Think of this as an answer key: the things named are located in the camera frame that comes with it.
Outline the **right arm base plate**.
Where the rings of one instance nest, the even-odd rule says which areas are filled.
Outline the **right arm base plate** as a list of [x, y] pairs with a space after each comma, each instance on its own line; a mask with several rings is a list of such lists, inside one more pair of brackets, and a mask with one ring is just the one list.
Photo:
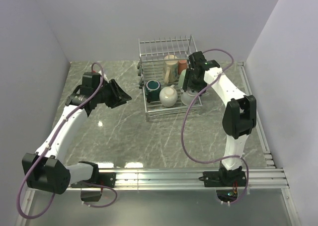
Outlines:
[[248, 177], [241, 170], [234, 173], [219, 169], [219, 171], [204, 171], [199, 177], [204, 187], [216, 188], [216, 194], [221, 204], [232, 205], [240, 201], [248, 192]]

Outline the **cream tall mug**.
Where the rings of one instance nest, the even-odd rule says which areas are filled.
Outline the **cream tall mug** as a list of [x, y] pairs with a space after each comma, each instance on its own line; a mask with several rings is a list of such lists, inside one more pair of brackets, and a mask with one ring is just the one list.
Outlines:
[[175, 55], [165, 56], [162, 71], [162, 78], [165, 84], [175, 82], [178, 73], [178, 58]]

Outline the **beige speckled mug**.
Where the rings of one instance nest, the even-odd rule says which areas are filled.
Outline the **beige speckled mug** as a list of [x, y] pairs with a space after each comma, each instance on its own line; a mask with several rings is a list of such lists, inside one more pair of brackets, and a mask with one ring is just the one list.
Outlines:
[[172, 107], [178, 99], [175, 85], [164, 87], [159, 94], [159, 99], [164, 107]]

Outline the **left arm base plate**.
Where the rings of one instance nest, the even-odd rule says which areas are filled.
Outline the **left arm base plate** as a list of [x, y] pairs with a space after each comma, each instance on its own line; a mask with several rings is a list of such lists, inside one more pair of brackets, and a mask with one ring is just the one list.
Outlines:
[[[114, 189], [116, 181], [115, 172], [99, 173], [95, 180], [76, 182], [70, 185], [71, 188], [80, 189], [80, 199], [83, 205], [91, 208], [105, 208], [113, 205], [118, 197]], [[102, 199], [102, 194], [106, 191], [114, 193], [114, 198], [104, 205], [96, 205]]]

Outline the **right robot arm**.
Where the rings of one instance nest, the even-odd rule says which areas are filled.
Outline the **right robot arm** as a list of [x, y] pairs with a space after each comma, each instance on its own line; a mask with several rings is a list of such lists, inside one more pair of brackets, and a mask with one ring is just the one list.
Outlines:
[[256, 126], [256, 98], [240, 91], [225, 75], [225, 69], [215, 60], [206, 60], [202, 51], [189, 55], [188, 64], [182, 88], [192, 97], [189, 106], [212, 88], [226, 107], [222, 126], [227, 140], [224, 156], [218, 160], [219, 170], [204, 172], [199, 179], [206, 187], [246, 186], [248, 176], [242, 170], [242, 155]]

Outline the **dark green mug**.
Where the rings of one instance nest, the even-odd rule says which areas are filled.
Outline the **dark green mug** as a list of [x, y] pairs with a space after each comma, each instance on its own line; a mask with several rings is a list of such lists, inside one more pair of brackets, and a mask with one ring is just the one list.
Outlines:
[[161, 84], [155, 80], [149, 80], [145, 85], [145, 96], [147, 103], [159, 101], [159, 94], [161, 91]]

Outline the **light blue mug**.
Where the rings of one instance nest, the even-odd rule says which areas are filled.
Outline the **light blue mug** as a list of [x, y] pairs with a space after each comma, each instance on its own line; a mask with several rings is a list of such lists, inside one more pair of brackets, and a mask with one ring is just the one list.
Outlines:
[[187, 90], [186, 92], [181, 94], [181, 102], [186, 105], [189, 106], [190, 103], [192, 102], [192, 100], [195, 98], [195, 96], [198, 94], [198, 92], [196, 91], [192, 91], [192, 90]]

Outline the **pink mug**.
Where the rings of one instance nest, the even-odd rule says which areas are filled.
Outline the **pink mug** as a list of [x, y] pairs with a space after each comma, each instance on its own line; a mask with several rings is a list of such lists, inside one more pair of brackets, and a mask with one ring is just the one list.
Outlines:
[[187, 60], [178, 61], [178, 74], [180, 75], [183, 70], [187, 69]]

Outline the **light green cup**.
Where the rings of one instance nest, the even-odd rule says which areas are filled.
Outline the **light green cup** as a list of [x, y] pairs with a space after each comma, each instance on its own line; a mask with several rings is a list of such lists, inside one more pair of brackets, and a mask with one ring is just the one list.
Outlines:
[[178, 88], [183, 88], [183, 83], [184, 83], [184, 80], [185, 80], [185, 75], [186, 75], [186, 72], [187, 72], [187, 69], [184, 69], [181, 74], [179, 75], [179, 80], [178, 80]]

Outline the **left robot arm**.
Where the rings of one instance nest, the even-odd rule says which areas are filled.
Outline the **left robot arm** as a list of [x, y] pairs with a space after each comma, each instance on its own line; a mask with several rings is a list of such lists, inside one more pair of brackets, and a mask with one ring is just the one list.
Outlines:
[[98, 165], [88, 161], [64, 166], [68, 148], [83, 122], [99, 104], [121, 106], [132, 98], [114, 79], [85, 72], [82, 82], [67, 98], [62, 115], [49, 137], [35, 153], [26, 153], [22, 167], [28, 187], [63, 194], [70, 184], [83, 181], [88, 187], [100, 182]]

